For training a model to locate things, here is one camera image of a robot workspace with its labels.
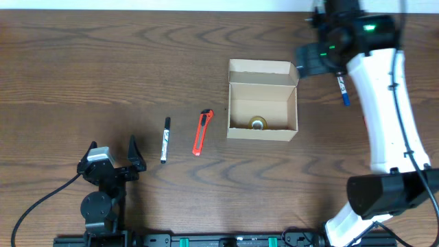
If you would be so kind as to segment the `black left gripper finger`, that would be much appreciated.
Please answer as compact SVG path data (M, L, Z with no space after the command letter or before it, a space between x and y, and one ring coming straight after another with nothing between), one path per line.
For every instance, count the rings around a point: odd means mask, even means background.
M88 147L88 150L86 151L86 153L85 153L85 155L81 158L81 161L82 162L87 162L88 161L88 154L89 154L89 152L92 150L92 149L94 149L94 148L96 148L97 147L97 143L95 142L95 141L92 141L91 142L91 144L90 144L90 146Z
M134 135L130 137L127 159L138 172L144 172L147 169L146 162L137 147Z

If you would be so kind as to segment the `black whiteboard marker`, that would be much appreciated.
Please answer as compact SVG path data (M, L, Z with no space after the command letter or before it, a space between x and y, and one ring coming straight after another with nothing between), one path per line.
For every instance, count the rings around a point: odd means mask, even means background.
M165 127L163 131L163 140L162 140L162 148L161 148L161 164L165 164L167 162L167 153L169 148L169 133L170 133L170 123L171 118L165 118Z

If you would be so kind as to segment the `blue whiteboard marker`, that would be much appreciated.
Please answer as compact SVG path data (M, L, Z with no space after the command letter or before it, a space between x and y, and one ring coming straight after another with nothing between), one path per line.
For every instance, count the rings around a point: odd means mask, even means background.
M340 87L340 91L341 91L341 94L342 94L342 100L344 102L344 105L345 106L350 106L351 103L350 103L350 100L349 100L348 92L346 90L346 85L344 83L344 78L343 78L343 75L341 73L337 73L337 82L338 82L339 87Z

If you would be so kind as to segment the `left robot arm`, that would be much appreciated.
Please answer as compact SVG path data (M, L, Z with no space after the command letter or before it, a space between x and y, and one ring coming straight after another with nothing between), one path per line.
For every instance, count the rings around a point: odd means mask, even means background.
M134 136L130 137L127 167L114 167L108 147L92 142L77 166L78 175L98 187L80 207L85 219L87 246L142 246L143 238L125 229L126 183L139 179L147 169Z

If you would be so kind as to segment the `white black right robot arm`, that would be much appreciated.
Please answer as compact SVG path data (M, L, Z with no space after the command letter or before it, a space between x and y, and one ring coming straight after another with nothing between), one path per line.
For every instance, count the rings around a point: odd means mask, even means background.
M348 75L361 103L371 174L348 179L348 201L316 238L318 246L355 246L375 227L425 201L438 207L438 170L418 135L405 81L405 20L366 14L358 1L315 4L317 42L296 51L300 77Z

